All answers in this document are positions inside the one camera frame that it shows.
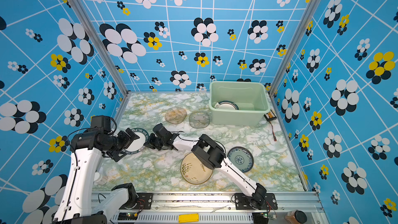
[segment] marble-pattern tabletop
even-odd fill
[[[262,184],[268,191],[304,191],[298,171],[287,147],[278,121],[272,121],[277,141],[272,136],[271,124],[263,120],[254,127],[226,126],[210,123],[195,129],[189,125],[189,114],[195,110],[210,110],[208,93],[133,93],[129,99],[118,129],[152,128],[162,123],[170,132],[184,131],[184,136],[199,137],[206,134],[221,142],[228,152],[232,147],[247,148],[254,157],[248,177]],[[180,124],[165,121],[171,107],[186,109],[187,116]],[[239,188],[215,170],[203,184],[193,185],[184,180],[180,166],[189,152],[143,149],[127,155],[119,162],[103,160],[99,170],[108,177],[105,185],[94,185],[93,190],[109,191],[114,186],[132,182],[137,191],[239,191]]]

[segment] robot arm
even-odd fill
[[[73,137],[69,176],[53,222],[107,223],[120,207],[130,208],[137,202],[132,183],[127,183],[115,186],[107,199],[91,208],[94,173],[101,157],[107,155],[117,162],[125,156],[119,155],[122,149],[139,138],[129,128],[117,137],[112,136],[111,120],[103,115],[94,116],[90,128]]]
[[[202,134],[199,138],[183,137],[167,131],[162,124],[156,125],[153,132],[155,134],[150,135],[145,146],[157,150],[161,150],[165,146],[170,150],[192,151],[204,166],[209,169],[221,170],[246,196],[251,197],[252,207],[261,209],[265,204],[266,189],[233,165],[226,157],[224,149],[207,135]]]

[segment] wall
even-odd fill
[[[274,95],[330,223],[398,222],[397,2],[322,0]]]
[[[132,91],[271,83],[309,1],[81,0]]]
[[[67,0],[0,0],[0,223],[51,223],[66,135],[116,114],[123,96],[104,95],[114,80],[90,42]]]

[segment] light green plastic basin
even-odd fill
[[[223,100],[235,102],[239,110],[214,108]],[[236,126],[255,126],[270,111],[266,89],[257,82],[210,83],[209,107],[214,124]]]

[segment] plate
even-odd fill
[[[196,110],[189,116],[189,125],[194,128],[204,128],[210,124],[210,116],[207,112]]]
[[[253,168],[253,155],[244,147],[233,147],[228,152],[228,158],[243,173],[248,172]]]
[[[212,173],[213,170],[204,166],[192,152],[186,155],[181,162],[181,175],[185,181],[191,184],[206,182]]]
[[[238,105],[236,105],[235,102],[233,102],[233,101],[219,101],[216,103],[214,108],[228,109],[228,110],[239,110]]]
[[[185,109],[181,107],[172,107],[164,116],[164,119],[172,124],[179,124],[184,121],[185,117],[187,116],[187,112]]]
[[[132,155],[142,151],[145,148],[144,143],[149,139],[149,134],[145,129],[134,128],[132,132],[140,138],[134,140],[128,148],[123,149],[122,152],[124,154]]]

